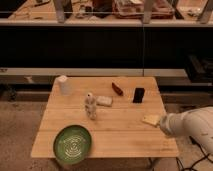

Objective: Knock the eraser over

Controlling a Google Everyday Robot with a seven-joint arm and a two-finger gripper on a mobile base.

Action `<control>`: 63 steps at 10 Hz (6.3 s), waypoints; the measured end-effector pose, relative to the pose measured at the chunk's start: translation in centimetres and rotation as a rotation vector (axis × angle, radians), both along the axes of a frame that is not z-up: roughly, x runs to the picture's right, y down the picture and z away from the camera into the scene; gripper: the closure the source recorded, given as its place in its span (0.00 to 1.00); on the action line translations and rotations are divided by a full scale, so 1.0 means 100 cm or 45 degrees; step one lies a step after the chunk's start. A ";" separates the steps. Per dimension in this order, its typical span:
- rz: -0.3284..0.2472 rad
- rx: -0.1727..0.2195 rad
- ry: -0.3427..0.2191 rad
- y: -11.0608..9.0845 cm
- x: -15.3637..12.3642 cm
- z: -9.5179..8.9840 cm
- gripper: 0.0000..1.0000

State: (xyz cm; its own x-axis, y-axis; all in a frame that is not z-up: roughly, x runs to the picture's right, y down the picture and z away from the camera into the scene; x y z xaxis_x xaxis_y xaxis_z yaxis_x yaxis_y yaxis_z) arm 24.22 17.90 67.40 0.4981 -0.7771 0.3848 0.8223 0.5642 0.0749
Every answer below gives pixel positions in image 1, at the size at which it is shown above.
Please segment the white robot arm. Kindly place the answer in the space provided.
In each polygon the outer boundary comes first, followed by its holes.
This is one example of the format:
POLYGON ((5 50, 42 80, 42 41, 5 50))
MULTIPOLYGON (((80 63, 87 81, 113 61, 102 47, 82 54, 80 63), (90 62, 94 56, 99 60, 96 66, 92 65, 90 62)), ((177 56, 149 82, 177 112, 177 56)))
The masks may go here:
POLYGON ((213 107, 202 107, 182 113, 144 115, 142 121, 169 137, 190 136, 213 155, 213 107))

